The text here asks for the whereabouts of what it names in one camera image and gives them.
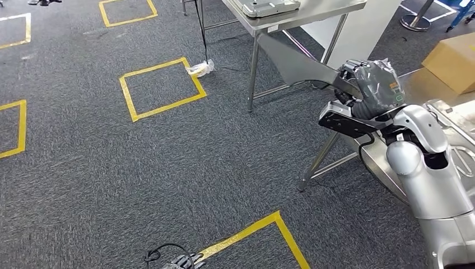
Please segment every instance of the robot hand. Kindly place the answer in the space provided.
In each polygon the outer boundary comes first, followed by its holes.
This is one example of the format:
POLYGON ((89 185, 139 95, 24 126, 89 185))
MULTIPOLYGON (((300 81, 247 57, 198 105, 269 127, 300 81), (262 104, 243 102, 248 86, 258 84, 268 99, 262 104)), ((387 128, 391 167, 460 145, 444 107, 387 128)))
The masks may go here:
MULTIPOLYGON (((198 254, 191 254, 191 258, 193 260, 193 263, 195 263, 197 260, 199 260, 201 257, 203 257, 203 254, 198 253, 198 254)), ((201 261, 198 262, 194 265, 195 269, 200 269, 206 265, 206 262, 201 261)), ((180 255, 176 257, 171 263, 167 263, 162 269, 193 269, 192 264, 190 262, 190 259, 186 255, 180 255)))

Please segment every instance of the metal pole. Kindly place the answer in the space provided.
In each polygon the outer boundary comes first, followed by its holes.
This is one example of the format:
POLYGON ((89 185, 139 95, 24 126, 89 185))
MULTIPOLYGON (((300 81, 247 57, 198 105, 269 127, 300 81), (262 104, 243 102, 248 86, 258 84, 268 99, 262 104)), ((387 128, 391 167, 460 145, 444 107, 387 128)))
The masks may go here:
POLYGON ((426 14, 427 10, 429 9, 429 7, 432 5, 433 2, 434 0, 427 0, 427 2, 422 6, 421 10, 419 10, 419 12, 417 13, 417 16, 409 25, 410 27, 416 27, 419 20, 426 14))
POLYGON ((252 103, 254 100, 255 75, 257 72, 257 60, 259 58, 259 43, 257 42, 258 35, 254 37, 253 54, 251 60, 251 79, 249 81, 248 92, 248 112, 252 112, 252 103))
POLYGON ((323 145, 320 152, 318 152, 318 155, 316 156, 315 160, 313 161, 311 167, 305 173, 304 178, 302 178, 302 181, 300 181, 299 186, 297 187, 299 192, 303 192, 305 190, 305 187, 307 186, 308 181, 315 174, 317 168, 320 166, 320 164, 323 162, 323 160, 325 160, 325 157, 327 157, 328 152, 330 152, 330 150, 335 145, 335 143, 337 142, 339 137, 340 137, 339 133, 332 132, 332 135, 325 142, 325 144, 323 145))
POLYGON ((348 17, 348 14, 343 14, 340 17, 340 21, 338 22, 337 28, 335 29, 335 33, 333 33, 332 41, 330 42, 327 50, 325 51, 325 57, 323 58, 322 63, 327 64, 328 61, 330 60, 330 56, 332 55, 333 49, 335 48, 335 45, 337 44, 338 38, 340 37, 341 31, 343 29, 343 26, 347 17, 348 17))
POLYGON ((203 38, 205 38, 204 35, 206 31, 204 31, 203 0, 199 0, 199 9, 201 10, 201 21, 199 23, 201 23, 201 26, 203 27, 203 38))
POLYGON ((239 22, 239 20, 235 18, 234 20, 224 21, 224 22, 220 22, 219 24, 213 24, 213 25, 206 26, 204 29, 209 30, 209 29, 213 29, 213 28, 216 28, 216 27, 225 26, 225 25, 228 25, 228 24, 233 24, 235 22, 239 22))
POLYGON ((427 31, 431 26, 431 22, 428 19, 424 18, 424 15, 426 14, 427 10, 433 2, 434 0, 427 0, 426 3, 422 6, 421 10, 419 10, 416 15, 406 14, 401 17, 401 20, 399 20, 399 22, 402 26, 411 31, 427 31))
POLYGON ((263 92, 260 92, 260 93, 258 93, 258 94, 255 94, 255 95, 254 95, 254 99, 261 98, 262 96, 266 96, 266 95, 269 95, 269 94, 273 94, 274 92, 281 91, 281 90, 285 90, 285 89, 288 89, 288 88, 290 88, 290 87, 297 86, 297 85, 300 85, 300 84, 303 84, 303 83, 305 83, 305 81, 300 81, 300 82, 294 83, 294 84, 292 84, 292 85, 282 85, 282 86, 279 86, 279 87, 275 87, 275 88, 273 88, 273 89, 270 89, 270 90, 263 91, 263 92))
POLYGON ((341 159, 339 159, 338 161, 332 163, 332 164, 329 164, 327 166, 325 166, 324 168, 321 168, 321 169, 318 169, 317 171, 315 171, 315 174, 310 178, 310 179, 314 179, 316 177, 319 177, 323 174, 325 174, 326 172, 346 163, 347 161, 349 160, 352 160, 354 158, 358 157, 358 153, 356 152, 353 152, 352 154, 346 156, 346 157, 343 157, 341 159))
POLYGON ((187 15, 187 6, 185 5, 185 0, 181 0, 181 5, 183 6, 183 16, 187 15))
POLYGON ((318 61, 302 44, 300 44, 297 39, 295 39, 289 32, 287 32, 287 30, 283 30, 282 32, 290 39, 290 41, 292 41, 292 43, 294 43, 300 49, 301 52, 307 55, 307 57, 318 61))

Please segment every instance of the table leg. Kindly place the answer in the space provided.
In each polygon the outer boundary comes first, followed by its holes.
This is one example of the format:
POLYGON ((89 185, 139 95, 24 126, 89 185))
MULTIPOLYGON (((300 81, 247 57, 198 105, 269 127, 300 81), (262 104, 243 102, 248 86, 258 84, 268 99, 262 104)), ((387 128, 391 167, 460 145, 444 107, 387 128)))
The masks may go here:
POLYGON ((426 14, 429 7, 432 5, 434 0, 427 0, 427 2, 422 6, 421 10, 417 15, 407 14, 402 16, 401 20, 399 21, 402 26, 405 28, 416 31, 416 32, 424 32, 429 29, 431 23, 428 19, 424 18, 423 16, 426 14))
POLYGON ((200 18, 201 18, 201 21, 199 22, 201 24, 201 26, 203 27, 204 29, 204 12, 203 12, 203 0, 199 0, 199 10, 200 10, 200 18))
MULTIPOLYGON (((340 20, 338 21, 337 28, 335 29, 335 32, 333 33, 333 37, 330 41, 330 44, 328 45, 328 48, 325 50, 323 57, 322 57, 322 63, 328 64, 328 61, 330 61, 330 57, 332 56, 333 50, 335 49, 335 46, 337 45, 338 38, 340 37, 341 31, 343 30, 344 23, 346 22, 346 18, 348 17, 348 14, 343 14, 340 17, 340 20)), ((320 81, 312 81, 312 87, 314 89, 322 89, 325 88, 327 85, 322 86, 322 82, 320 81)))
POLYGON ((303 192, 305 190, 305 187, 307 186, 308 181, 315 174, 315 172, 317 171, 318 167, 320 167, 320 164, 323 162, 323 160, 325 160, 325 157, 327 157, 328 153, 333 148, 335 143, 338 141, 339 137, 340 137, 339 133, 332 132, 332 135, 325 142, 322 149, 318 153, 317 157, 313 161, 312 165, 305 173, 304 178, 302 178, 302 181, 300 181, 299 186, 297 187, 299 192, 303 192))
POLYGON ((347 17, 348 17, 348 14, 343 14, 340 17, 340 20, 338 21, 338 24, 337 24, 337 28, 335 29, 335 32, 333 33, 332 40, 330 41, 328 48, 325 50, 325 56, 323 57, 322 63, 327 64, 328 61, 330 60, 330 56, 332 56, 333 50, 335 49, 335 46, 337 44, 338 38, 340 37, 341 31, 343 30, 343 26, 344 26, 344 23, 346 22, 347 17))
POLYGON ((309 57, 310 59, 314 60, 314 61, 317 61, 317 59, 315 59, 315 57, 307 50, 306 47, 304 47, 302 44, 300 44, 300 42, 294 38, 287 30, 282 30, 283 34, 285 34, 289 39, 290 41, 292 41, 292 43, 294 43, 297 48, 300 49, 301 52, 303 52, 307 57, 309 57))
POLYGON ((183 7, 183 15, 187 15, 187 6, 185 5, 185 0, 181 0, 181 5, 183 7))
POLYGON ((254 100, 255 75, 257 73, 257 59, 259 58, 259 43, 257 35, 254 37, 253 54, 251 60, 251 78, 249 81, 248 112, 252 112, 252 103, 254 100))

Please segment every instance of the metal bar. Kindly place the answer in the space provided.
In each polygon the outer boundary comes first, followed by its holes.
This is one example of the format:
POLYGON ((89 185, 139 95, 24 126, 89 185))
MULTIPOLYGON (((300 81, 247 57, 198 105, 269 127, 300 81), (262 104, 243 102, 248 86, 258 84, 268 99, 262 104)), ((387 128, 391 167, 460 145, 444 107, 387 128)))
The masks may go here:
POLYGON ((340 137, 339 133, 332 132, 332 135, 325 142, 322 149, 318 152, 318 155, 316 156, 312 165, 308 168, 307 172, 304 175, 304 178, 302 178, 302 180, 299 182, 297 189, 300 192, 303 192, 305 190, 305 187, 307 186, 308 181, 313 177, 317 168, 320 166, 320 164, 322 164, 323 160, 325 160, 325 157, 327 157, 328 152, 330 152, 330 150, 333 148, 335 143, 338 141, 339 137, 340 137))
POLYGON ((346 157, 343 157, 341 159, 339 159, 338 161, 332 163, 332 164, 329 164, 327 166, 325 166, 324 168, 321 168, 321 169, 318 169, 317 171, 315 171, 315 174, 310 178, 310 179, 314 179, 316 177, 319 177, 323 174, 325 174, 326 172, 346 163, 347 161, 349 160, 352 160, 354 158, 358 157, 358 153, 354 152, 346 157))
POLYGON ((335 49, 335 45, 337 44, 338 38, 340 37, 341 31, 344 26, 344 22, 346 21, 346 18, 348 17, 348 14, 343 14, 340 17, 340 21, 338 22, 337 28, 335 29, 335 33, 333 34, 332 41, 328 45, 328 48, 325 51, 325 57, 323 58, 322 63, 327 64, 328 61, 330 60, 330 56, 333 53, 333 50, 335 49))
POLYGON ((235 18, 234 20, 224 21, 224 22, 220 22, 219 24, 213 24, 213 25, 206 26, 204 29, 209 30, 209 29, 225 26, 225 25, 228 25, 228 24, 233 24, 235 22, 239 22, 239 21, 235 18))
POLYGON ((288 88, 293 87, 293 86, 297 86, 297 85, 302 84, 304 82, 305 81, 300 81, 300 82, 297 82, 297 83, 292 84, 292 85, 282 85, 282 86, 275 87, 275 88, 267 90, 267 91, 260 92, 256 95, 254 95, 254 99, 261 98, 262 96, 273 94, 274 92, 277 92, 277 91, 280 91, 280 90, 285 90, 285 89, 288 89, 288 88))
POLYGON ((183 7, 183 15, 186 16, 187 15, 187 7, 185 5, 185 0, 181 0, 181 5, 183 7))
POLYGON ((249 81, 248 92, 248 112, 252 112, 252 103, 254 100, 255 75, 257 73, 257 60, 259 58, 259 43, 257 42, 257 35, 254 37, 253 54, 251 60, 251 78, 249 81))
POLYGON ((203 0, 199 0, 199 9, 201 10, 201 14, 200 14, 200 16, 201 16, 201 21, 200 21, 199 23, 201 24, 201 27, 204 29, 203 0))
POLYGON ((317 59, 315 59, 315 57, 302 45, 300 44, 300 42, 295 39, 287 30, 283 30, 282 31, 289 39, 290 41, 292 41, 292 43, 294 43, 299 49, 301 52, 303 52, 305 55, 307 55, 307 57, 315 60, 315 61, 318 61, 317 59))
POLYGON ((414 18, 414 20, 411 22, 409 25, 410 27, 416 27, 417 23, 419 20, 426 14, 427 10, 429 7, 432 5, 434 0, 427 0, 426 3, 421 7, 421 10, 417 13, 417 16, 414 18))

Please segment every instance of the gray carpet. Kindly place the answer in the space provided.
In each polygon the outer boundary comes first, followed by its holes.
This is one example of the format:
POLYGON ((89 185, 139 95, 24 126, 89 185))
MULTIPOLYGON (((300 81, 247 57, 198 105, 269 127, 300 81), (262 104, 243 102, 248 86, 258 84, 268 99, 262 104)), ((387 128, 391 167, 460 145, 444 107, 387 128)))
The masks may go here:
MULTIPOLYGON (((219 0, 205 2, 209 23, 232 18, 219 0)), ((217 64, 200 79, 207 97, 133 123, 120 76, 180 57, 204 60, 192 4, 184 17, 179 1, 153 0, 157 17, 106 28, 96 0, 4 3, 0 17, 32 13, 32 39, 0 49, 0 104, 27 100, 26 151, 0 159, 0 268, 143 268, 145 251, 158 244, 200 251, 277 210, 311 268, 425 266, 409 209, 359 160, 323 176, 326 187, 311 182, 296 191, 328 137, 316 118, 333 96, 304 84, 259 99, 248 114, 252 39, 240 25, 207 32, 217 64)), ((150 14, 143 3, 105 8, 117 22, 150 14)), ((399 73, 418 68, 438 40, 474 29, 445 34, 447 19, 412 33, 398 25, 404 13, 398 10, 371 56, 389 57, 399 73)), ((0 44, 23 30, 11 23, 0 44)), ((322 54, 302 30, 292 33, 322 54)), ((127 83, 139 113, 196 94, 180 66, 127 83)), ((262 53, 257 89, 281 83, 262 53)), ((2 151, 15 144, 15 113, 0 112, 2 151)), ((341 143, 327 162, 347 153, 341 143)), ((178 253, 166 251, 164 259, 178 253)), ((271 225, 210 257, 207 267, 298 264, 271 225)))

